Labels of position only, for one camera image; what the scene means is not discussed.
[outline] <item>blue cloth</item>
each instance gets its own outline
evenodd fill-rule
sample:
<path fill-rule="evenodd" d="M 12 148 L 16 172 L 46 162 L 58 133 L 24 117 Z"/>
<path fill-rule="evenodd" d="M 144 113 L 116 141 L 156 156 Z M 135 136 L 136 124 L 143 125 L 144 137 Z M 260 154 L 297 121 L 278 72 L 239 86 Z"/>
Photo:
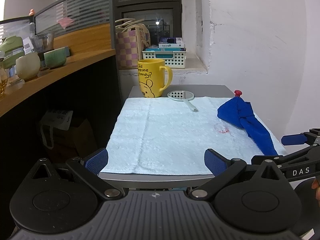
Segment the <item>blue cloth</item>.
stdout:
<path fill-rule="evenodd" d="M 255 118 L 250 102 L 234 97 L 218 108 L 218 117 L 245 129 L 264 155 L 278 155 L 269 132 Z"/>

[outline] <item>window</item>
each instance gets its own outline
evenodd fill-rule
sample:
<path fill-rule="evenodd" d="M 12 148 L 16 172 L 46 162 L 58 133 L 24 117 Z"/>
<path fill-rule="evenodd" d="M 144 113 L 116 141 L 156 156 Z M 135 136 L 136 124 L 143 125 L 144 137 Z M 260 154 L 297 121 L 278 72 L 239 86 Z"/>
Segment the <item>window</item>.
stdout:
<path fill-rule="evenodd" d="M 182 37 L 181 0 L 115 0 L 115 19 L 145 19 L 151 43 L 161 37 Z"/>

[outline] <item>green container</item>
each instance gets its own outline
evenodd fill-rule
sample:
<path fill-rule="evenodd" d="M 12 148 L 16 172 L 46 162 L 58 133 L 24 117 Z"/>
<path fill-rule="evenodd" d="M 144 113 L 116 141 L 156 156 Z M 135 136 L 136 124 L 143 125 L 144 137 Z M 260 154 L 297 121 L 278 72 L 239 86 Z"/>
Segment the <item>green container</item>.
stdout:
<path fill-rule="evenodd" d="M 65 48 L 55 49 L 44 53 L 45 65 L 48 68 L 61 67 L 67 61 Z"/>
<path fill-rule="evenodd" d="M 11 68 L 16 64 L 17 58 L 24 56 L 22 38 L 17 36 L 4 38 L 2 44 L 0 44 L 0 51 L 5 52 L 3 68 Z"/>

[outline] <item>gray table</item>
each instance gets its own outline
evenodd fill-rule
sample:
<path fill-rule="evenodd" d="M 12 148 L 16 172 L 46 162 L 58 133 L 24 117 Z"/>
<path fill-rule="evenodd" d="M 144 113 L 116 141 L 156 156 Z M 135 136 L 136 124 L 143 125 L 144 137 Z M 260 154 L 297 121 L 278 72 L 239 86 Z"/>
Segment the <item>gray table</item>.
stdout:
<path fill-rule="evenodd" d="M 222 85 L 171 85 L 162 94 L 166 97 L 172 90 L 187 90 L 194 93 L 195 97 L 231 98 L 234 93 Z M 140 87 L 134 86 L 129 98 L 143 97 Z M 213 178 L 213 175 L 147 175 L 147 174 L 119 174 L 101 172 L 99 177 L 115 187 L 125 188 L 174 188 L 196 187 Z"/>

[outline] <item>screw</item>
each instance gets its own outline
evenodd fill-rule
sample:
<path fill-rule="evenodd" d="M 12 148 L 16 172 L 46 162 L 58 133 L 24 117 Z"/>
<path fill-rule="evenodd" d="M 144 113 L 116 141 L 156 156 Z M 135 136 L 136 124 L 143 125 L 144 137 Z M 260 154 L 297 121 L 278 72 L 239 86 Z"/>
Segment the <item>screw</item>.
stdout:
<path fill-rule="evenodd" d="M 110 189 L 107 189 L 104 194 L 107 196 L 107 197 L 118 197 L 120 195 L 120 191 L 117 190 L 116 188 L 110 188 Z"/>
<path fill-rule="evenodd" d="M 191 192 L 194 197 L 206 197 L 208 193 L 203 189 L 196 189 Z"/>

